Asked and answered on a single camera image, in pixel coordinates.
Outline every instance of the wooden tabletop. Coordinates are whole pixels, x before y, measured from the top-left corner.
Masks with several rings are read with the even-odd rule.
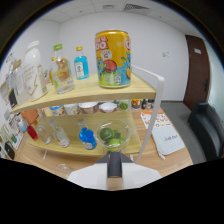
[[[132,109],[132,115],[139,134],[140,141],[142,143],[147,129],[145,128],[142,118],[140,117],[139,110]],[[37,166],[52,174],[55,174],[55,168],[62,163],[67,164],[74,170],[78,170],[93,165],[100,158],[102,158],[102,156],[99,157],[74,156],[64,153],[48,151],[45,160],[43,160],[42,157],[44,156],[45,150],[42,150],[41,148],[38,147],[31,147],[30,145],[25,144],[27,138],[28,134],[25,133],[24,139],[19,149],[15,150],[16,156],[14,161]],[[137,156],[138,154],[133,154],[134,161],[137,159]],[[185,167],[193,165],[190,154],[186,147],[184,149],[181,149],[177,152],[165,156],[165,160],[161,159],[157,154],[155,143],[152,137],[150,137],[138,164],[158,170],[162,177],[165,177]],[[121,178],[108,178],[108,190],[115,191],[121,189],[122,189]]]

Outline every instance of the white wall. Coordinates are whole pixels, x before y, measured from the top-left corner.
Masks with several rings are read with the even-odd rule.
[[[21,66],[23,67],[27,45],[32,41],[39,40],[39,50],[42,58],[42,65],[44,68],[47,66],[49,67],[51,63],[51,57],[54,56],[53,45],[55,43],[58,43],[59,26],[60,24],[56,22],[38,20],[21,34],[21,36],[14,43],[8,54],[13,53],[13,57],[16,60],[21,59]],[[9,71],[10,62],[6,63],[6,59],[1,67],[2,81],[4,81],[5,76]],[[5,122],[4,113],[6,109],[11,110],[10,105],[8,104],[6,106],[2,98],[3,92],[5,91],[5,86],[6,85],[4,85],[0,89],[0,128]]]
[[[204,41],[210,63],[210,90],[208,102],[211,104],[219,114],[224,122],[224,101],[223,101],[223,85],[224,85],[224,71],[219,58],[215,54],[212,47],[207,41]]]
[[[127,31],[131,38],[131,63],[165,78],[163,100],[183,100],[189,65],[184,34],[168,24],[138,14],[96,13],[62,23],[59,41],[63,44],[63,56],[70,61],[73,76],[79,45],[83,46],[83,53],[88,58],[90,73],[97,72],[95,34],[107,29]],[[163,57],[162,52],[169,52],[170,56]],[[146,75],[141,76],[151,82]]]

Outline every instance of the blue bottle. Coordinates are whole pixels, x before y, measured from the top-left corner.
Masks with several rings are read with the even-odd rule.
[[[79,139],[82,141],[84,147],[87,150],[95,149],[97,143],[93,136],[93,131],[91,129],[88,129],[83,118],[78,119],[78,125],[80,127]]]
[[[85,79],[89,77],[87,57],[82,54],[82,46],[76,48],[76,58],[74,60],[76,78]]]

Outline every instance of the floor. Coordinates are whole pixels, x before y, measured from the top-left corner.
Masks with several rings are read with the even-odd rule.
[[[162,102],[161,108],[168,115],[180,133],[189,151],[193,164],[206,162],[202,147],[188,126],[187,120],[191,111],[182,102]]]

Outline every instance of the black chair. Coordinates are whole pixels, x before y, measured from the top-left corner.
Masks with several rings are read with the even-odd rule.
[[[200,142],[206,160],[224,156],[224,125],[215,109],[207,102],[196,102],[188,123]]]

